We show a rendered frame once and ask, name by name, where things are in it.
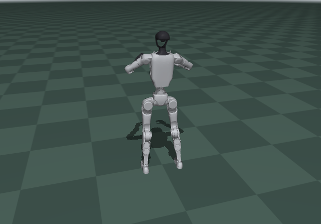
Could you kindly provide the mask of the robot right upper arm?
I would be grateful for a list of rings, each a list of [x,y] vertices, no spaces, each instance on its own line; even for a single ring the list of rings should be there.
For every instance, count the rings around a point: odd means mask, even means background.
[[[184,57],[182,57],[180,54],[176,53],[173,55],[175,58],[175,64],[180,64],[184,66],[186,70],[189,70],[189,71],[192,69],[193,65],[190,62],[188,62],[188,60],[186,60]]]

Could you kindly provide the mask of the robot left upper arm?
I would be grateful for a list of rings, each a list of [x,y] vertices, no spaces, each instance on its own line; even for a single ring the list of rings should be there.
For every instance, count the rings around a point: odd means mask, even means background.
[[[138,58],[137,60],[132,62],[131,65],[129,65],[128,67],[125,68],[126,73],[131,74],[134,72],[134,69],[137,69],[142,65],[148,65],[151,62],[151,59],[152,59],[151,54],[141,55],[140,58]]]

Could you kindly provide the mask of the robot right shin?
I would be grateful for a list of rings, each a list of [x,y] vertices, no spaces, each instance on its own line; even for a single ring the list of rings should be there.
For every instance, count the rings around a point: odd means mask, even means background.
[[[177,156],[177,162],[181,162],[181,140],[180,140],[180,131],[177,128],[178,131],[178,137],[174,138],[173,137],[173,145],[174,145],[174,149],[176,151],[176,156]]]

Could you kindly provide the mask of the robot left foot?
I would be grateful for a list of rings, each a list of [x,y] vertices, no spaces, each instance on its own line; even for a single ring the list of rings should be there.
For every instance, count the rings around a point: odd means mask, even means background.
[[[148,174],[149,173],[148,164],[147,164],[147,166],[145,164],[145,167],[144,167],[143,166],[143,160],[141,161],[141,168],[142,168],[144,174]]]

